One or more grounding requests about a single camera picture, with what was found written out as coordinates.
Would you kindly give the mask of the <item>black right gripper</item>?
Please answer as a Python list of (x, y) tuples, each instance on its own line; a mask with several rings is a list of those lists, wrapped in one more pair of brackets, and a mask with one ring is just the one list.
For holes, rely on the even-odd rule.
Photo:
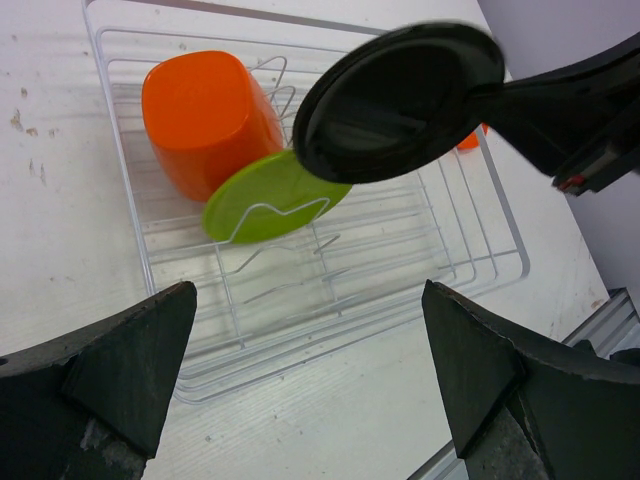
[(639, 35), (572, 65), (478, 87), (472, 110), (560, 192), (639, 171)]

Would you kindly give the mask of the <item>orange plastic cup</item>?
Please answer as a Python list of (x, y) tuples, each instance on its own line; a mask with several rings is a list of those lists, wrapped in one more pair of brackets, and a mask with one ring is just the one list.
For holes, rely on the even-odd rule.
[(158, 163), (193, 201), (208, 201), (237, 171), (284, 146), (268, 97), (224, 51), (188, 53), (153, 67), (141, 108)]

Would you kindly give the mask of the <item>black plastic plate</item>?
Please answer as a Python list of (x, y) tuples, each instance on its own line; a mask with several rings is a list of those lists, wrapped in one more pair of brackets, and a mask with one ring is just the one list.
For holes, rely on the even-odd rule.
[(500, 47), (474, 26), (428, 22), (389, 31), (341, 58), (306, 94), (293, 126), (297, 160), (340, 184), (414, 171), (480, 125), (473, 96), (504, 77)]

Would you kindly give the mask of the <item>orange plastic plate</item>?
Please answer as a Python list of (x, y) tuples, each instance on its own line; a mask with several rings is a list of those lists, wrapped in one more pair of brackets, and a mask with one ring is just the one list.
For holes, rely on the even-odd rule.
[(456, 150), (459, 152), (469, 152), (479, 147), (479, 134), (478, 130), (482, 131), (482, 135), (486, 136), (489, 130), (487, 124), (482, 123), (479, 127), (477, 127), (472, 133), (470, 133), (463, 141), (461, 141), (457, 146)]

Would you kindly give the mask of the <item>green plastic plate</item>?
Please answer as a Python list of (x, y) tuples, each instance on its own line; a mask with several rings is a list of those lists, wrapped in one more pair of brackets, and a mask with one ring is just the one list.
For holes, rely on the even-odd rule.
[(305, 170), (291, 149), (239, 170), (210, 197), (202, 214), (204, 232), (217, 242), (271, 240), (326, 214), (351, 190)]

